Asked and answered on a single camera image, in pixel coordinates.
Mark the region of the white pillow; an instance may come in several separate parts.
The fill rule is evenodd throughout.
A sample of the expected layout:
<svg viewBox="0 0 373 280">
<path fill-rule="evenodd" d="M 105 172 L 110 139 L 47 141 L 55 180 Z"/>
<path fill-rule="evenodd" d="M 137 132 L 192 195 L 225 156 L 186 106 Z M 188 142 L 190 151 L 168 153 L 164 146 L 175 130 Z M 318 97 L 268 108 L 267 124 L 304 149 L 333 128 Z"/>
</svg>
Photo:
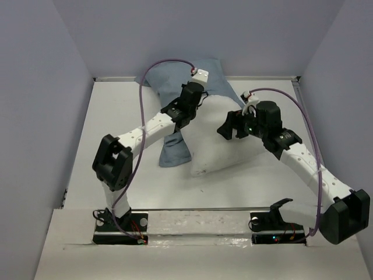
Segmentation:
<svg viewBox="0 0 373 280">
<path fill-rule="evenodd" d="M 248 136 L 226 140 L 217 133 L 229 111 L 240 106 L 231 98 L 212 95 L 203 101 L 196 117 L 181 130 L 191 154 L 191 176 L 199 177 L 252 160 L 266 150 L 260 139 Z"/>
</svg>

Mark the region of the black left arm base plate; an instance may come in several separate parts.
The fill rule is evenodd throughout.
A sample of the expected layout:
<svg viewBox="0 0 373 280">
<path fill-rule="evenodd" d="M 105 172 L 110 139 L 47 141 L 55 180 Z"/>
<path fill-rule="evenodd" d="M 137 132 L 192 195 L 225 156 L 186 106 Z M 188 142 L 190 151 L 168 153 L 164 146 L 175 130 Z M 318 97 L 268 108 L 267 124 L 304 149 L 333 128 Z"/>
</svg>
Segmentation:
<svg viewBox="0 0 373 280">
<path fill-rule="evenodd" d="M 130 210 L 123 218 L 116 218 L 116 223 L 107 208 L 94 210 L 92 215 L 95 219 L 93 244 L 125 246 L 148 244 L 148 212 Z"/>
</svg>

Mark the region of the aluminium table rail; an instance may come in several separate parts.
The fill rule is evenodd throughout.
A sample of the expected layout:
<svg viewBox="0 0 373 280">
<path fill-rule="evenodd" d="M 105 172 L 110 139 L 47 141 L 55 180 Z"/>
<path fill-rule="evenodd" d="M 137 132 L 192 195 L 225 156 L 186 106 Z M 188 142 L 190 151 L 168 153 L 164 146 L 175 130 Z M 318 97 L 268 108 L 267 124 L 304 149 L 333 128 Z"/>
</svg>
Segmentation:
<svg viewBox="0 0 373 280">
<path fill-rule="evenodd" d="M 232 207 L 232 208 L 132 208 L 135 211 L 269 211 L 270 207 Z"/>
<path fill-rule="evenodd" d="M 312 126 L 312 122 L 309 118 L 308 112 L 304 106 L 300 81 L 298 77 L 295 77 L 291 82 L 292 82 L 293 89 L 295 92 L 295 99 L 297 101 L 297 104 L 300 106 L 300 111 L 305 122 L 307 134 L 308 134 L 309 141 L 310 141 L 310 147 L 312 149 L 312 154 L 315 156 L 316 163 L 319 163 L 319 171 L 324 172 L 327 170 L 327 168 L 323 165 L 323 159 L 322 159 L 321 151 L 320 151 L 318 141 L 315 135 L 315 131 Z"/>
<path fill-rule="evenodd" d="M 228 81 L 299 81 L 299 76 L 226 76 Z M 95 77 L 95 82 L 134 82 L 135 76 Z"/>
</svg>

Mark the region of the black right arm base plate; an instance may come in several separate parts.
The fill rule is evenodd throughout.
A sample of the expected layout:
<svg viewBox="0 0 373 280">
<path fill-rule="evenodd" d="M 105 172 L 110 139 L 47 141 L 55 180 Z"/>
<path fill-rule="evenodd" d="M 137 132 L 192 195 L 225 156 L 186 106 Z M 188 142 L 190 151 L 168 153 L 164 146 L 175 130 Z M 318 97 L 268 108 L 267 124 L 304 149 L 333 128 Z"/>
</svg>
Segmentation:
<svg viewBox="0 0 373 280">
<path fill-rule="evenodd" d="M 285 222 L 280 214 L 279 209 L 292 201 L 284 198 L 272 204 L 266 212 L 250 213 L 248 227 L 252 232 L 252 244 L 307 244 L 303 226 Z"/>
</svg>

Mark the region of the aluminium right table rail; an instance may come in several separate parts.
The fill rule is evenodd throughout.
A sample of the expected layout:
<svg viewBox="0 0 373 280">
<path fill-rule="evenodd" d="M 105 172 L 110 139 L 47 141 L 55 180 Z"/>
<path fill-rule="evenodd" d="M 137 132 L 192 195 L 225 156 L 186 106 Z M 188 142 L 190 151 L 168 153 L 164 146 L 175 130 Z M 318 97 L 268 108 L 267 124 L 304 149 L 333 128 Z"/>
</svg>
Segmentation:
<svg viewBox="0 0 373 280">
<path fill-rule="evenodd" d="M 310 147 L 312 149 L 312 154 L 315 156 L 316 163 L 319 163 L 319 171 L 324 172 L 327 170 L 327 168 L 323 165 L 323 159 L 322 159 L 321 151 L 320 151 L 318 141 L 315 135 L 315 131 L 312 126 L 312 122 L 309 118 L 308 112 L 304 106 L 300 81 L 298 77 L 295 77 L 291 82 L 292 82 L 293 89 L 295 92 L 295 99 L 297 101 L 297 104 L 300 106 L 300 111 L 305 122 L 307 134 L 308 134 L 309 141 L 310 141 Z"/>
</svg>

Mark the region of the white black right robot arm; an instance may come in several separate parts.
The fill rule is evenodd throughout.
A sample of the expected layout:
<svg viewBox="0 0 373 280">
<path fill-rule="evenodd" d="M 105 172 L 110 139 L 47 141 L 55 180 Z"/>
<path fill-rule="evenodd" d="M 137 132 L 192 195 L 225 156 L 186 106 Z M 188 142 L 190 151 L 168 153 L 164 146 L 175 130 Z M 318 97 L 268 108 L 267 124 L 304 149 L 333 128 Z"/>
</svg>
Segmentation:
<svg viewBox="0 0 373 280">
<path fill-rule="evenodd" d="M 269 212 L 251 219 L 254 232 L 295 223 L 312 232 L 318 230 L 328 242 L 339 244 L 368 227 L 370 196 L 364 190 L 353 190 L 323 167 L 302 139 L 283 127 L 281 111 L 275 102 L 260 101 L 245 110 L 228 112 L 217 133 L 226 140 L 248 136 L 261 139 L 265 149 L 317 196 L 316 206 L 296 205 L 291 198 L 275 202 Z"/>
</svg>

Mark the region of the aluminium front table rail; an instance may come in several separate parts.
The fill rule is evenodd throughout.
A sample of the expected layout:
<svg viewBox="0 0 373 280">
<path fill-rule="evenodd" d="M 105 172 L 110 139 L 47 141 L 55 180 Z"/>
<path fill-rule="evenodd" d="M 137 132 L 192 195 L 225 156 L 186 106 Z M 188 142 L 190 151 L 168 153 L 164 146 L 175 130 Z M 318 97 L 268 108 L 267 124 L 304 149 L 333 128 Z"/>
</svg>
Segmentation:
<svg viewBox="0 0 373 280">
<path fill-rule="evenodd" d="M 135 211 L 269 211 L 270 207 L 232 207 L 232 208 L 132 208 Z"/>
</svg>

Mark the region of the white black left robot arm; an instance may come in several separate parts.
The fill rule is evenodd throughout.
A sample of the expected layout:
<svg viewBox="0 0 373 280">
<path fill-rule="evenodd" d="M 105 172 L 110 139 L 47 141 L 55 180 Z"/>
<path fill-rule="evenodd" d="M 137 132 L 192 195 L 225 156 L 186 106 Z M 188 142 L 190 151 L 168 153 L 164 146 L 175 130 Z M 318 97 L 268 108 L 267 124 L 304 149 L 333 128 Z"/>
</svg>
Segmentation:
<svg viewBox="0 0 373 280">
<path fill-rule="evenodd" d="M 131 220 L 126 191 L 132 182 L 143 151 L 158 140 L 186 127 L 196 117 L 203 85 L 188 82 L 181 94 L 139 128 L 122 134 L 104 136 L 93 160 L 92 169 L 104 187 L 107 208 L 103 222 L 121 232 Z"/>
</svg>

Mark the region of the blue-grey fabric pillowcase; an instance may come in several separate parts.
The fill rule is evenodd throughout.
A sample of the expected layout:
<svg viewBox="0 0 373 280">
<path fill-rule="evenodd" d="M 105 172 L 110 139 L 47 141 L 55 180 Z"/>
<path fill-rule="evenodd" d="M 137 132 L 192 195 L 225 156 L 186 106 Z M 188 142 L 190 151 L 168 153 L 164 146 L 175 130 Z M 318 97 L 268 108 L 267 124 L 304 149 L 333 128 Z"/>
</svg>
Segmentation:
<svg viewBox="0 0 373 280">
<path fill-rule="evenodd" d="M 198 69 L 209 73 L 206 90 L 210 95 L 229 97 L 242 107 L 244 103 L 228 83 L 221 63 L 217 59 L 208 58 L 191 62 Z M 182 62 L 163 62 L 150 69 L 145 77 L 137 76 L 135 82 L 151 87 L 159 95 L 161 107 L 180 96 L 181 85 L 187 83 L 191 76 L 190 66 Z M 164 138 L 160 152 L 160 167 L 175 167 L 190 162 L 192 156 L 180 132 Z"/>
</svg>

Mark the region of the aluminium back table rail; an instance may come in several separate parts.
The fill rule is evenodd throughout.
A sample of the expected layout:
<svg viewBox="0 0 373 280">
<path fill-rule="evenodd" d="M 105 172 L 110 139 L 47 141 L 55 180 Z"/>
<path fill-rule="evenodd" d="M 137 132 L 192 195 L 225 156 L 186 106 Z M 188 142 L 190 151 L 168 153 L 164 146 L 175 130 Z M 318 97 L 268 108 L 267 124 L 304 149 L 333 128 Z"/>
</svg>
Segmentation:
<svg viewBox="0 0 373 280">
<path fill-rule="evenodd" d="M 299 76 L 226 76 L 228 81 L 299 81 Z M 95 82 L 134 82 L 135 76 L 95 77 Z"/>
</svg>

